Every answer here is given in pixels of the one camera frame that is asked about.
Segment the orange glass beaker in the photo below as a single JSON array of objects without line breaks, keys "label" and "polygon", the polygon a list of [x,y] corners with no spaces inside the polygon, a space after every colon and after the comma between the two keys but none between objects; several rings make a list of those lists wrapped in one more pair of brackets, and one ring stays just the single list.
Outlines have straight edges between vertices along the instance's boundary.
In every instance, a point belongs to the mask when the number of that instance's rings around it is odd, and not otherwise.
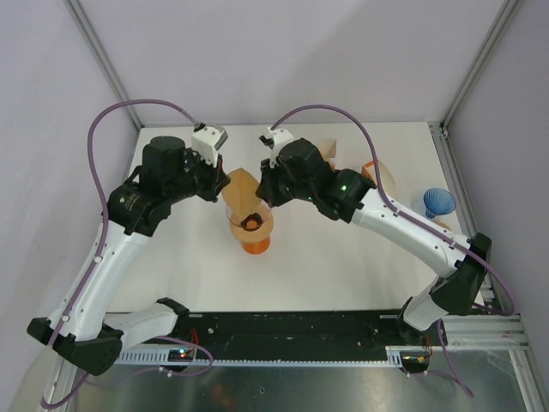
[{"label": "orange glass beaker", "polygon": [[240,244],[243,250],[246,251],[247,253],[252,255],[259,255],[264,253],[269,248],[270,237],[268,236],[260,241],[253,242],[253,243],[241,241]]}]

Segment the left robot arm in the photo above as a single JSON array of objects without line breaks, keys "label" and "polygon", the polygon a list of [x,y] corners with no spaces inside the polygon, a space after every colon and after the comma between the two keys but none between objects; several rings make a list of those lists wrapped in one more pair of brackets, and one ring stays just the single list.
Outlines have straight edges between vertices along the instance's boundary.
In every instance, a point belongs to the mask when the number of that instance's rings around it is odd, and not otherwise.
[{"label": "left robot arm", "polygon": [[142,150],[142,163],[109,196],[106,224],[63,303],[49,317],[33,318],[27,333],[72,365],[100,376],[128,349],[165,337],[182,342],[190,332],[189,310],[160,298],[144,310],[107,316],[126,270],[151,240],[172,206],[198,196],[216,201],[229,178],[216,137],[157,136]]}]

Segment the brown paper coffee filter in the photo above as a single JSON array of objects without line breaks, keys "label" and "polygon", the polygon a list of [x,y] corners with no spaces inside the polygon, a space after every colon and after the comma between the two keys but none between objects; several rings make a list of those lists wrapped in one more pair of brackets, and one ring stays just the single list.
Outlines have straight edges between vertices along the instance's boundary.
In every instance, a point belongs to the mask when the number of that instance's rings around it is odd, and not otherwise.
[{"label": "brown paper coffee filter", "polygon": [[230,183],[221,191],[226,206],[237,222],[254,213],[262,200],[256,195],[259,182],[243,168],[229,172]]}]

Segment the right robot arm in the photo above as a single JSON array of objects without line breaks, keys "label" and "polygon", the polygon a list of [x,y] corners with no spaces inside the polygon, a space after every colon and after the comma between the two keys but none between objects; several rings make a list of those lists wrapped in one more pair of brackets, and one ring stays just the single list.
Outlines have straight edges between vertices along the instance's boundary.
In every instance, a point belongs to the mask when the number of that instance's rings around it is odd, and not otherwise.
[{"label": "right robot arm", "polygon": [[395,323],[405,344],[415,344],[446,315],[467,316],[486,276],[483,261],[492,242],[482,233],[452,233],[385,196],[378,185],[351,169],[334,169],[316,145],[293,136],[260,136],[270,148],[262,161],[256,194],[275,208],[292,200],[313,204],[332,221],[369,229],[429,266],[435,280],[410,298]]}]

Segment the pink glass dripper cone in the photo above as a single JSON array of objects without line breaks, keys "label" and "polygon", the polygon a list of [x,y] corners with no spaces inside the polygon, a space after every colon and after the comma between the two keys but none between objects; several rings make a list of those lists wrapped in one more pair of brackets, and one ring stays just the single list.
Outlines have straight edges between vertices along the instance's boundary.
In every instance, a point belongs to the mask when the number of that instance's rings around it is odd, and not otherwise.
[{"label": "pink glass dripper cone", "polygon": [[260,203],[251,212],[243,215],[226,206],[226,216],[233,227],[246,232],[255,232],[272,220],[271,210],[266,203]]}]

